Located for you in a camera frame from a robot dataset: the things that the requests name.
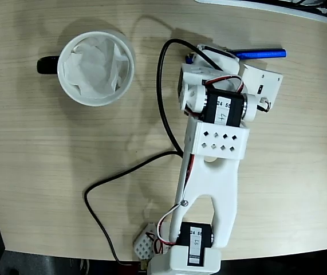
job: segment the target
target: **blue pen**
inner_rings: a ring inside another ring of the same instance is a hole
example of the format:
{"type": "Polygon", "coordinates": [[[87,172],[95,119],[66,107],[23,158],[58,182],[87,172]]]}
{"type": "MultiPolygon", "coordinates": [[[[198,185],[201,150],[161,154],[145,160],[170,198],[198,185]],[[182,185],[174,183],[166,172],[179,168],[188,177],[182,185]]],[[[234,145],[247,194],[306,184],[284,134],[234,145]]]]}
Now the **blue pen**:
{"type": "Polygon", "coordinates": [[[234,54],[240,60],[282,58],[287,56],[285,49],[229,50],[228,52],[234,54]]]}

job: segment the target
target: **black mug handle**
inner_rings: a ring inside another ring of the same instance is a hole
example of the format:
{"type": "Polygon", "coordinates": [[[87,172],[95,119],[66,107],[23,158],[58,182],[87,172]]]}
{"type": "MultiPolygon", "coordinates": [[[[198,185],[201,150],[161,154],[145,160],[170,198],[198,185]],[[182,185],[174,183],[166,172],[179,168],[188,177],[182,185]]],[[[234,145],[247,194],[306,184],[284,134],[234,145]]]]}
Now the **black mug handle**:
{"type": "Polygon", "coordinates": [[[45,56],[37,61],[37,72],[40,74],[57,74],[59,56],[45,56]]]}

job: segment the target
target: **black wire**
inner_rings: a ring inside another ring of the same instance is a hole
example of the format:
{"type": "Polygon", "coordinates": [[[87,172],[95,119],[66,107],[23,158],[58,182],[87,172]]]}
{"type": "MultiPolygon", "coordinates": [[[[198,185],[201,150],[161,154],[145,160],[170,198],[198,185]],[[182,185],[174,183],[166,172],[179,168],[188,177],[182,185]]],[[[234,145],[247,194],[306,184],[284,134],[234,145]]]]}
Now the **black wire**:
{"type": "Polygon", "coordinates": [[[198,48],[196,48],[195,46],[193,46],[192,44],[190,44],[189,42],[186,42],[185,40],[181,40],[181,39],[171,39],[171,40],[168,40],[162,50],[161,50],[161,54],[159,56],[159,60],[158,60],[158,68],[157,68],[157,83],[156,83],[156,86],[157,86],[157,101],[158,101],[158,109],[159,109],[159,113],[160,113],[160,116],[161,116],[161,119],[162,119],[162,123],[163,123],[163,126],[167,132],[167,135],[168,137],[170,138],[172,144],[174,145],[175,149],[177,151],[168,151],[168,152],[164,152],[164,153],[160,153],[158,155],[155,155],[147,160],[145,160],[144,162],[124,171],[124,172],[121,172],[119,174],[116,174],[115,176],[111,176],[109,178],[106,178],[106,179],[102,179],[94,184],[92,184],[91,186],[89,186],[85,191],[84,191],[84,194],[83,194],[83,199],[84,199],[84,202],[87,206],[87,209],[88,211],[90,212],[90,214],[92,215],[93,219],[97,222],[97,224],[99,225],[100,229],[102,230],[102,232],[104,233],[106,239],[107,239],[107,242],[108,242],[108,245],[111,249],[111,253],[113,255],[113,258],[116,260],[116,262],[120,265],[130,265],[130,264],[124,264],[122,263],[117,254],[116,254],[116,251],[115,251],[115,248],[113,246],[113,243],[111,241],[111,238],[108,234],[108,232],[106,231],[106,228],[103,226],[103,224],[100,222],[99,218],[97,217],[97,215],[93,212],[93,209],[91,208],[89,202],[88,202],[88,193],[91,192],[94,188],[98,187],[98,186],[101,186],[105,183],[108,183],[108,182],[111,182],[115,179],[118,179],[118,178],[121,178],[123,176],[126,176],[136,170],[138,170],[139,168],[142,168],[143,166],[149,164],[150,162],[153,162],[154,160],[156,159],[159,159],[159,158],[162,158],[164,156],[168,156],[168,155],[176,155],[176,156],[180,156],[181,158],[183,157],[183,151],[180,147],[180,145],[178,144],[178,142],[176,141],[171,129],[170,129],[170,126],[168,125],[168,121],[167,121],[167,117],[166,117],[166,113],[164,111],[164,105],[163,105],[163,97],[162,97],[162,71],[163,71],[163,61],[164,61],[164,56],[166,55],[166,52],[167,52],[167,49],[168,47],[173,44],[173,43],[178,43],[178,44],[181,44],[181,45],[184,45],[186,47],[188,47],[189,49],[191,49],[193,52],[197,53],[198,55],[200,55],[205,61],[207,61],[214,69],[217,69],[217,70],[222,70],[216,63],[214,63],[214,61],[212,59],[210,59],[206,54],[204,54],[201,50],[199,50],[198,48]]]}
{"type": "Polygon", "coordinates": [[[139,168],[142,168],[143,166],[149,164],[150,162],[153,162],[155,161],[156,159],[159,159],[159,158],[162,158],[164,156],[168,156],[168,155],[177,155],[177,156],[180,156],[180,154],[178,152],[175,152],[175,151],[168,151],[168,152],[164,152],[164,153],[160,153],[158,155],[155,155],[145,161],[143,161],[142,163],[139,163],[138,165],[124,171],[124,172],[121,172],[121,173],[118,173],[116,174],[115,176],[111,176],[109,178],[106,178],[106,179],[102,179],[94,184],[92,184],[91,186],[89,186],[85,191],[84,191],[84,194],[83,194],[83,198],[84,198],[84,202],[85,202],[85,205],[87,206],[88,208],[88,211],[90,212],[90,214],[92,215],[92,217],[94,218],[94,220],[97,222],[97,224],[99,225],[100,229],[102,230],[102,232],[105,234],[105,237],[107,239],[107,242],[108,242],[108,245],[110,246],[110,249],[111,249],[111,253],[113,255],[113,257],[115,258],[116,262],[120,265],[128,265],[128,264],[124,264],[122,263],[117,254],[116,254],[116,251],[113,247],[113,243],[110,239],[110,236],[108,235],[108,232],[106,231],[106,228],[103,226],[103,224],[100,222],[99,218],[97,217],[97,215],[93,212],[93,209],[91,208],[89,202],[88,202],[88,193],[91,192],[94,188],[98,187],[98,186],[101,186],[102,184],[105,184],[105,183],[108,183],[108,182],[111,182],[115,179],[118,179],[118,178],[121,178],[122,176],[126,176],[136,170],[138,170],[139,168]]]}
{"type": "Polygon", "coordinates": [[[295,5],[301,5],[301,4],[303,4],[304,2],[306,2],[306,0],[300,0],[300,1],[298,1],[297,3],[295,3],[295,5]]]}
{"type": "Polygon", "coordinates": [[[317,9],[317,8],[327,8],[327,0],[323,1],[323,3],[316,5],[299,5],[298,3],[291,3],[279,0],[256,0],[254,2],[268,4],[268,5],[276,5],[279,7],[288,7],[291,9],[299,9],[299,10],[307,10],[307,9],[317,9]]]}
{"type": "Polygon", "coordinates": [[[166,133],[172,143],[172,145],[175,147],[178,153],[180,153],[180,156],[183,156],[183,151],[175,139],[174,134],[172,133],[170,126],[168,125],[166,113],[164,111],[164,105],[163,105],[163,97],[162,97],[162,73],[163,73],[163,61],[164,61],[164,56],[166,55],[168,47],[173,44],[181,44],[189,49],[191,49],[193,52],[197,53],[200,55],[205,61],[207,61],[214,69],[216,70],[222,70],[212,59],[210,59],[206,54],[204,54],[201,50],[199,50],[197,47],[193,46],[189,42],[182,40],[182,39],[177,39],[173,38],[168,40],[162,47],[161,54],[159,55],[158,59],[158,65],[157,65],[157,79],[156,79],[156,89],[157,89],[157,102],[158,102],[158,109],[159,113],[161,115],[163,127],[166,130],[166,133]]]}

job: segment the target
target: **tabletop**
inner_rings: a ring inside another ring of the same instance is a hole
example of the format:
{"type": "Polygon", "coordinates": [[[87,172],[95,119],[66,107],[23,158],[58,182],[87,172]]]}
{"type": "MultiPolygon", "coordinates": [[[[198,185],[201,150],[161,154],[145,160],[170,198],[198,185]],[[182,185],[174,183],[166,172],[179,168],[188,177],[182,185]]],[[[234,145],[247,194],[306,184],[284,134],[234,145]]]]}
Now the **tabletop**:
{"type": "MultiPolygon", "coordinates": [[[[8,250],[112,259],[82,192],[171,149],[155,74],[172,37],[288,51],[287,59],[255,62],[284,80],[271,112],[248,124],[238,214],[223,259],[327,249],[327,24],[194,0],[0,0],[0,230],[8,250]],[[119,101],[86,107],[56,76],[37,74],[39,58],[104,29],[124,33],[136,51],[135,79],[119,101]]],[[[187,117],[176,85],[187,53],[172,46],[163,76],[168,120],[182,146],[187,117]]],[[[89,195],[122,260],[136,260],[133,240],[172,206],[179,170],[180,158],[167,156],[89,195]]],[[[187,220],[209,223],[211,213],[203,197],[187,220]]]]}

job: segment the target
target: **mug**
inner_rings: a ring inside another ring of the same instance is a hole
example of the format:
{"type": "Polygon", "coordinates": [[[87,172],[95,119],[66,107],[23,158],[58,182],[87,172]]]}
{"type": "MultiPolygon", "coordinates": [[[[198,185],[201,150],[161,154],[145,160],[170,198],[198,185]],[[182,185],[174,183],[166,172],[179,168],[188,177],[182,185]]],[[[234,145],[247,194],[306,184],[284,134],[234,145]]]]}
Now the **mug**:
{"type": "Polygon", "coordinates": [[[128,41],[126,36],[114,30],[82,33],[79,36],[74,37],[71,41],[69,41],[66,44],[66,46],[63,48],[59,56],[46,56],[40,58],[37,61],[38,73],[57,74],[61,87],[70,98],[83,105],[93,106],[93,107],[110,104],[118,100],[121,96],[123,96],[124,93],[126,93],[126,91],[129,89],[133,81],[134,71],[135,71],[135,52],[133,46],[130,43],[130,41],[128,41]],[[108,37],[115,44],[117,44],[120,47],[120,49],[125,51],[125,54],[129,59],[129,68],[128,68],[127,76],[125,77],[120,87],[115,91],[114,94],[101,99],[90,99],[82,96],[77,86],[72,85],[71,83],[66,81],[64,76],[63,63],[69,58],[71,52],[73,51],[74,47],[78,43],[80,43],[82,40],[88,37],[98,37],[98,36],[108,37]]]}

